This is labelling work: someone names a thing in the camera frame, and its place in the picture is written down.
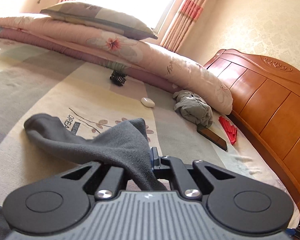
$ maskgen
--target wooden headboard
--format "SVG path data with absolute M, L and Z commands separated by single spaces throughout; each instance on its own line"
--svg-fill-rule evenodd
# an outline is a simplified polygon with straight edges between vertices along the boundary
M 300 211 L 300 71 L 275 58 L 221 49 L 205 65 L 230 89 L 229 118 L 283 182 Z

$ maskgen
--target gray plush toy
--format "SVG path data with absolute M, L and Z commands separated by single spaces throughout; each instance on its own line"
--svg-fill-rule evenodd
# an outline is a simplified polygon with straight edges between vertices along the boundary
M 173 98 L 177 100 L 173 110 L 179 109 L 183 118 L 195 124 L 201 123 L 205 127 L 212 125 L 212 109 L 197 94 L 188 90 L 181 90 L 175 92 Z

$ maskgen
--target pillow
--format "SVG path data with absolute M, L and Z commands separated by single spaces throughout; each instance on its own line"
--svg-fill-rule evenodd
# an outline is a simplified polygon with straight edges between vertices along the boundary
M 152 29 L 139 19 L 88 3 L 65 1 L 42 9 L 40 13 L 56 20 L 95 27 L 134 40 L 158 39 Z

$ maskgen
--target triangular cutout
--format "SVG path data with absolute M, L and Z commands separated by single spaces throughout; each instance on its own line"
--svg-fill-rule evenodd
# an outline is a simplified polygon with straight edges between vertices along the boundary
M 225 173 L 223 171 L 217 170 L 213 167 L 206 166 L 206 169 L 218 180 L 224 180 L 224 179 L 233 179 L 235 176 L 232 176 L 228 173 Z
M 71 180 L 79 180 L 83 177 L 84 174 L 87 173 L 88 170 L 90 170 L 91 166 L 86 166 L 81 169 L 75 170 L 71 173 L 68 173 L 64 176 L 62 176 L 63 179 L 71 179 Z

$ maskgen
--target ribbed gray surface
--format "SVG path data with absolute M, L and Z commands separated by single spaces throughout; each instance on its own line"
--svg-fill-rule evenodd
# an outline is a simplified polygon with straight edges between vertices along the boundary
M 288 240 L 284 233 L 265 237 L 239 236 L 207 216 L 200 203 L 180 199 L 176 192 L 122 192 L 99 202 L 76 228 L 54 236 L 12 233 L 8 240 Z

